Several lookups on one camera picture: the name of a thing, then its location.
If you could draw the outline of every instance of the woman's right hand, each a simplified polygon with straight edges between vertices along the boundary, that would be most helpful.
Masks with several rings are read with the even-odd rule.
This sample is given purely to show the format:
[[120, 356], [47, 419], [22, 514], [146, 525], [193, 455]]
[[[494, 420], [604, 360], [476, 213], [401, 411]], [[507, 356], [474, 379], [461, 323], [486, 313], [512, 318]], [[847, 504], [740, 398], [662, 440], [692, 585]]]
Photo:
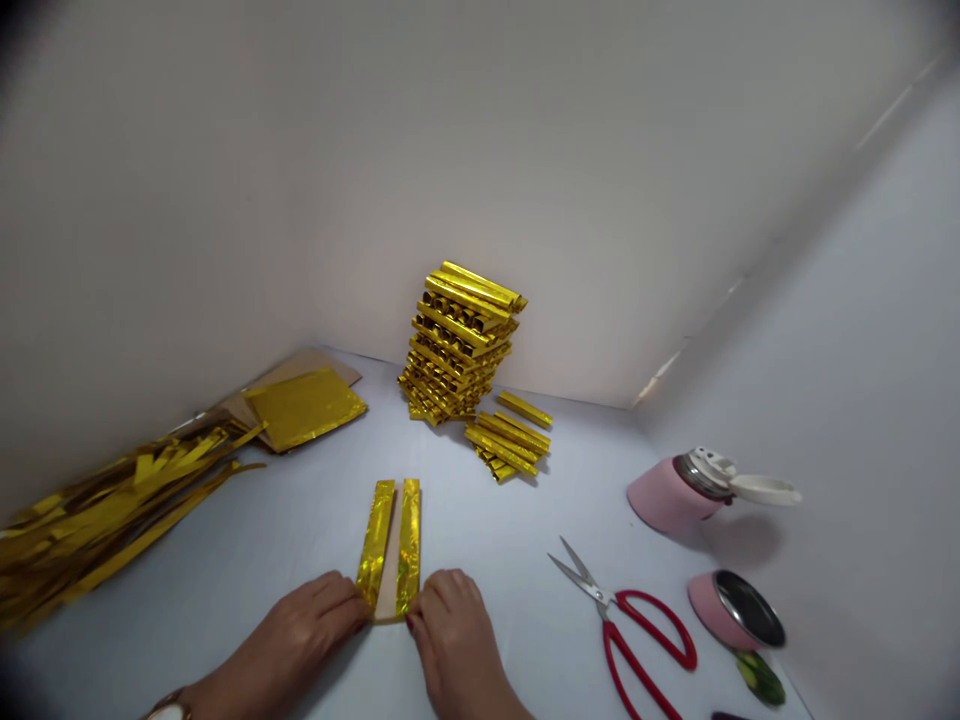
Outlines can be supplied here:
[[480, 590], [462, 570], [431, 575], [407, 625], [440, 720], [533, 720], [507, 680]]

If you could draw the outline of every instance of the scissor blade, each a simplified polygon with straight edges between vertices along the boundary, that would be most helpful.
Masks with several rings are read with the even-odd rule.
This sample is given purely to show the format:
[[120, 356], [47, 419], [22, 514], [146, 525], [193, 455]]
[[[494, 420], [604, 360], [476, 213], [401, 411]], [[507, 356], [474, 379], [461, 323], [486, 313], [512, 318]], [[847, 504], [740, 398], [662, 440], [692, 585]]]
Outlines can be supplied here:
[[590, 585], [590, 583], [588, 583], [582, 577], [577, 575], [571, 568], [568, 568], [566, 565], [564, 565], [562, 562], [557, 560], [550, 553], [547, 553], [547, 557], [553, 560], [553, 564], [556, 565], [558, 568], [560, 568], [563, 571], [563, 574], [566, 575], [568, 578], [570, 578], [578, 588], [583, 590], [587, 595], [590, 595], [591, 597], [593, 597], [593, 586]]
[[573, 548], [570, 547], [569, 543], [563, 539], [563, 535], [560, 536], [560, 542], [563, 543], [563, 546], [567, 549], [567, 553], [569, 553], [570, 557], [573, 558], [574, 565], [576, 565], [577, 570], [580, 571], [580, 577], [589, 582], [591, 585], [596, 585], [597, 582], [593, 579], [593, 575], [591, 575], [590, 571], [587, 570], [587, 566], [583, 564], [583, 560], [580, 559], [580, 556], [577, 555], [573, 551]]

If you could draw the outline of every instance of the white lid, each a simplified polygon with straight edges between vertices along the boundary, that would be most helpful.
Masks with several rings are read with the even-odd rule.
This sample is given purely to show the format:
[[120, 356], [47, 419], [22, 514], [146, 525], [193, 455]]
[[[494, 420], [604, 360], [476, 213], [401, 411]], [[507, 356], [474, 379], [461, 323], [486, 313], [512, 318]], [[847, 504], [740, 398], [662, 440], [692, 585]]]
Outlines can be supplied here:
[[694, 448], [688, 455], [697, 470], [734, 495], [761, 505], [797, 505], [803, 497], [784, 480], [766, 475], [738, 475], [732, 460], [705, 447]]
[[737, 497], [761, 505], [798, 505], [803, 500], [793, 485], [766, 475], [737, 475], [730, 490]]

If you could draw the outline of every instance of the watch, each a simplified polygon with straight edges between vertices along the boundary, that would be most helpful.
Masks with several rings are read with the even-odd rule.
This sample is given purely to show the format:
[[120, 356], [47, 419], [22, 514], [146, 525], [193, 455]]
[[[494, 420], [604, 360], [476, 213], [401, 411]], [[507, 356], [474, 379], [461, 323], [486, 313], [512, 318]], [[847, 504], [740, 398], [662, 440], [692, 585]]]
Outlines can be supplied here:
[[163, 698], [153, 706], [153, 711], [147, 715], [146, 720], [192, 720], [193, 712], [180, 702], [182, 692], [183, 688], [180, 688]]

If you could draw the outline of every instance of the finger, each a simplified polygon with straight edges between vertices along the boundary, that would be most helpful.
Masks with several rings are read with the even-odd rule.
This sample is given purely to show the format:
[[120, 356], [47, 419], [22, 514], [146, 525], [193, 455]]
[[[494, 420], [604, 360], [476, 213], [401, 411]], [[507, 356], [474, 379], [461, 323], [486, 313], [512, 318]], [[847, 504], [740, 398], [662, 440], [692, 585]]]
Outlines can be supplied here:
[[417, 614], [423, 618], [431, 632], [436, 634], [440, 628], [449, 624], [450, 611], [432, 585], [424, 588], [418, 597], [420, 602]]
[[338, 605], [342, 605], [351, 598], [360, 597], [360, 591], [353, 581], [349, 578], [340, 577], [327, 583], [311, 599], [314, 611], [317, 615], [323, 615]]
[[486, 607], [483, 604], [483, 595], [480, 594], [480, 588], [477, 587], [477, 583], [474, 582], [473, 578], [467, 575], [467, 589], [470, 593], [470, 597], [480, 603], [480, 607]]
[[367, 601], [355, 597], [324, 613], [320, 617], [320, 624], [332, 644], [336, 644], [366, 625], [371, 614]]
[[457, 586], [457, 590], [460, 591], [461, 595], [470, 594], [470, 586], [467, 584], [467, 580], [469, 578], [467, 577], [467, 574], [463, 570], [461, 570], [460, 568], [457, 568], [456, 570], [451, 570], [450, 578], [453, 580], [454, 585]]
[[457, 606], [457, 597], [460, 595], [460, 591], [449, 570], [435, 572], [427, 579], [427, 585], [436, 591], [448, 610], [453, 610]]
[[302, 597], [304, 599], [311, 598], [327, 587], [330, 583], [336, 582], [342, 577], [343, 575], [341, 575], [338, 570], [331, 570], [330, 572], [324, 573], [316, 580], [311, 580], [310, 582], [304, 583], [290, 594], [297, 595], [298, 597]]
[[417, 652], [420, 654], [420, 664], [423, 665], [423, 677], [427, 683], [428, 692], [440, 685], [440, 671], [437, 667], [437, 655], [433, 651], [433, 642], [430, 639], [430, 631], [427, 629], [423, 618], [417, 613], [407, 615], [407, 627], [410, 628], [410, 634], [413, 635], [413, 641], [417, 644]]

